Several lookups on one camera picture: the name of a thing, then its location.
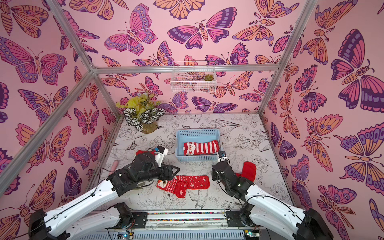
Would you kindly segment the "red santa snowflake sock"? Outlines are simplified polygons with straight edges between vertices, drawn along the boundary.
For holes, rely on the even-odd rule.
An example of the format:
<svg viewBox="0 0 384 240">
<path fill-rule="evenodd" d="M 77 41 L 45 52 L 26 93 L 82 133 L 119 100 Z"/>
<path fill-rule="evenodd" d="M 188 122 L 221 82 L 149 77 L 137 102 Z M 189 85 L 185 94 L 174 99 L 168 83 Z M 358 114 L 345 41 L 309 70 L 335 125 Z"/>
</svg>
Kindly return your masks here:
<svg viewBox="0 0 384 240">
<path fill-rule="evenodd" d="M 186 197 L 189 186 L 190 184 L 187 182 L 177 182 L 173 190 L 173 194 L 175 194 L 178 198 L 184 199 Z"/>
<path fill-rule="evenodd" d="M 185 176 L 179 175 L 170 181 L 158 181 L 157 187 L 162 190 L 174 190 L 177 187 L 191 190 L 206 190 L 210 187 L 208 176 Z"/>
</svg>

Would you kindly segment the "red snowflake patterned sock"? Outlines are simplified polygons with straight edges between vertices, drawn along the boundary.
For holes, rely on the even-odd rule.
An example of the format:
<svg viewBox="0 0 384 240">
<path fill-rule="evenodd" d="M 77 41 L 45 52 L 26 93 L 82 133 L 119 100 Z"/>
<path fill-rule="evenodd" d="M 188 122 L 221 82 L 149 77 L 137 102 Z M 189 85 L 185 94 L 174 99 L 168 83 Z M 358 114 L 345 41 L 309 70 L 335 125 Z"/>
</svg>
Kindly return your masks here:
<svg viewBox="0 0 384 240">
<path fill-rule="evenodd" d="M 251 182 L 256 179 L 257 166 L 252 162 L 244 162 L 242 173 L 236 173 L 237 177 L 243 177 Z"/>
<path fill-rule="evenodd" d="M 138 156 L 138 155 L 141 155 L 141 154 L 151 154 L 151 155 L 155 156 L 155 155 L 156 155 L 156 152 L 155 152 L 155 151 L 142 151 L 142 150 L 138 150 L 138 151 L 136 152 L 136 155 L 137 155 L 137 156 Z"/>
</svg>

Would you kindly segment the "red white striped santa sock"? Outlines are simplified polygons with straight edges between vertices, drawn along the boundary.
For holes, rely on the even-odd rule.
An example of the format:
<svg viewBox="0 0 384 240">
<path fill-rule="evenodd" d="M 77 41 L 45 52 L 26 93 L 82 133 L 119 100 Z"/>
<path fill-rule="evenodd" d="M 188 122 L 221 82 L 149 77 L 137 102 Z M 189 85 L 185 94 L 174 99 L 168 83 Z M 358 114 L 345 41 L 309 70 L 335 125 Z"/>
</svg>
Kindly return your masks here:
<svg viewBox="0 0 384 240">
<path fill-rule="evenodd" d="M 188 142 L 184 143 L 183 151 L 185 156 L 212 155 L 220 151 L 217 140 L 206 143 Z"/>
</svg>

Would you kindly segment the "light blue plastic basket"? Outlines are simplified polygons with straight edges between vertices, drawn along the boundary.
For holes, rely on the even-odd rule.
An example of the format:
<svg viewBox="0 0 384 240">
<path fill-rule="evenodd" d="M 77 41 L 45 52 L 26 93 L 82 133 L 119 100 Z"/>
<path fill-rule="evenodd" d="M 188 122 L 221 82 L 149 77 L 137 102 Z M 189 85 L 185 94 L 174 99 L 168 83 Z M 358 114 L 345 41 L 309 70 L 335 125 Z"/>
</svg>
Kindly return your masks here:
<svg viewBox="0 0 384 240">
<path fill-rule="evenodd" d="M 222 150 L 218 129 L 177 131 L 175 156 L 180 162 L 217 161 Z"/>
</svg>

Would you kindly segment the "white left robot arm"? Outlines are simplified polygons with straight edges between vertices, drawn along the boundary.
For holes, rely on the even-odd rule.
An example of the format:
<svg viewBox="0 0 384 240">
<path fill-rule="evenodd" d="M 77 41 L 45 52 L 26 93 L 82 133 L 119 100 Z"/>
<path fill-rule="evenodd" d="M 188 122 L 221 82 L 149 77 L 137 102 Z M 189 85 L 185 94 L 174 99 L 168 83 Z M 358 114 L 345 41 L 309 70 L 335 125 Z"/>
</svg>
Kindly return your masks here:
<svg viewBox="0 0 384 240">
<path fill-rule="evenodd" d="M 170 181 L 180 168 L 162 163 L 164 154 L 144 152 L 135 156 L 132 163 L 112 172 L 105 180 L 75 200 L 45 212 L 38 210 L 30 217 L 30 240 L 69 240 L 101 228 L 129 228 L 134 224 L 130 208 L 116 204 L 109 212 L 87 215 L 140 183 L 151 180 Z"/>
</svg>

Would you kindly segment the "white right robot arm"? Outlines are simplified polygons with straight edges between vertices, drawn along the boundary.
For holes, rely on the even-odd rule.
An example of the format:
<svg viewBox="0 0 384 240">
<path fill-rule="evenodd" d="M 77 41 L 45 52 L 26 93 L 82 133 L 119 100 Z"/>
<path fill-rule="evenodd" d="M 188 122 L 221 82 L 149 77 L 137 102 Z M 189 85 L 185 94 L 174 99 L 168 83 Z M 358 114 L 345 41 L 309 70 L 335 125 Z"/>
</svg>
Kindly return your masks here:
<svg viewBox="0 0 384 240">
<path fill-rule="evenodd" d="M 334 238 L 316 210 L 290 206 L 275 198 L 252 181 L 238 177 L 227 161 L 213 165 L 212 179 L 224 184 L 227 195 L 244 202 L 240 219 L 245 226 L 263 226 L 287 240 Z"/>
</svg>

